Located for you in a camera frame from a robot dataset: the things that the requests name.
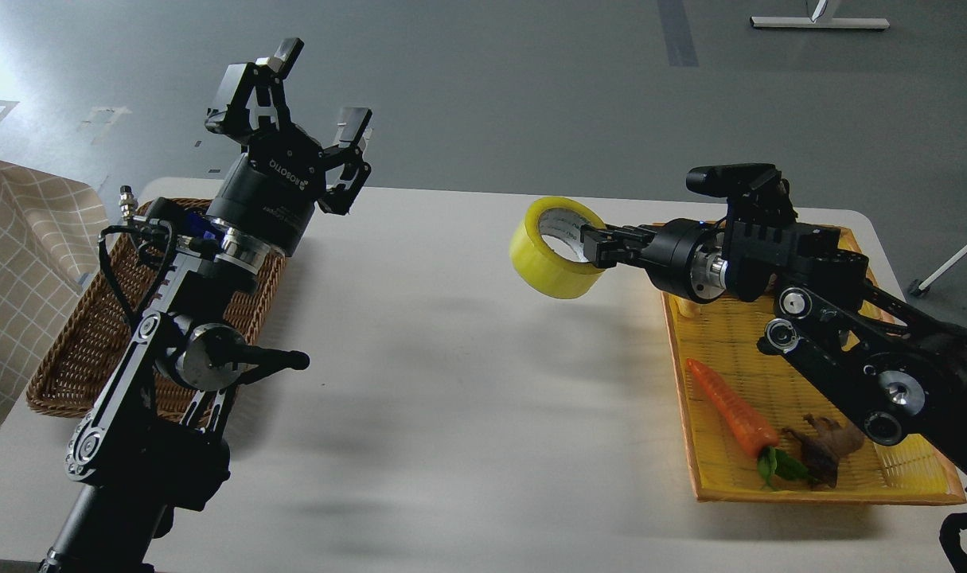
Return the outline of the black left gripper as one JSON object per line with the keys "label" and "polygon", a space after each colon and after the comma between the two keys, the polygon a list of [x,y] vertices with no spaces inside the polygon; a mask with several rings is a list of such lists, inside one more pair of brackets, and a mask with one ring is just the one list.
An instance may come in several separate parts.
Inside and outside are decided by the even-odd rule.
{"label": "black left gripper", "polygon": [[[364,157],[370,108],[342,109],[335,144],[324,151],[291,121],[283,81],[302,47],[287,37],[272,56],[229,65],[205,120],[210,133],[231,138],[242,153],[206,216],[283,256],[297,250],[317,199],[323,212],[348,214],[372,171]],[[335,168],[341,174],[326,188],[326,173]]]}

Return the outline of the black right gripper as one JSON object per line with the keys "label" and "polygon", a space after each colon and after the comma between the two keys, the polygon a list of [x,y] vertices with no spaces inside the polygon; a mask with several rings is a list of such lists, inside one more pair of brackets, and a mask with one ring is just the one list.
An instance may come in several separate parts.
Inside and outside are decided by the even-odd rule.
{"label": "black right gripper", "polygon": [[659,225],[596,228],[582,225],[587,261],[599,269],[619,264],[644,268],[658,290],[708,304],[726,290],[723,229],[694,219]]}

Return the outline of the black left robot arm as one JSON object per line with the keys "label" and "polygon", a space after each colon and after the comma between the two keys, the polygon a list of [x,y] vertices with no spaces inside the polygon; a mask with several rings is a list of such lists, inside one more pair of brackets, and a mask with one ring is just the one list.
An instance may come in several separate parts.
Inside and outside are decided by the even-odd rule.
{"label": "black left robot arm", "polygon": [[82,489],[40,572],[151,572],[148,548],[175,510],[203,510],[231,475],[224,429],[238,387],[309,366],[225,319],[268,255],[293,255],[315,211],[349,213],[371,173],[370,109],[346,108],[332,146],[291,119],[284,80],[303,46],[287,37],[226,68],[205,126],[240,156],[204,212],[159,198],[138,213],[120,190],[122,222],[99,233],[99,262],[131,337],[66,446]]}

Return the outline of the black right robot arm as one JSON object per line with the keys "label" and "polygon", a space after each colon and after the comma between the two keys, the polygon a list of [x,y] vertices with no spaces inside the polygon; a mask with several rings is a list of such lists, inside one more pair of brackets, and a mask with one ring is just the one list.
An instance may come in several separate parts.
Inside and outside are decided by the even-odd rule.
{"label": "black right robot arm", "polygon": [[773,164],[696,167],[686,185],[726,200],[723,220],[583,224],[584,260],[642,268],[658,290],[698,304],[773,290],[761,352],[784,357],[873,442],[921,435],[967,476],[967,327],[875,286],[868,257],[840,249],[835,228],[798,220]]}

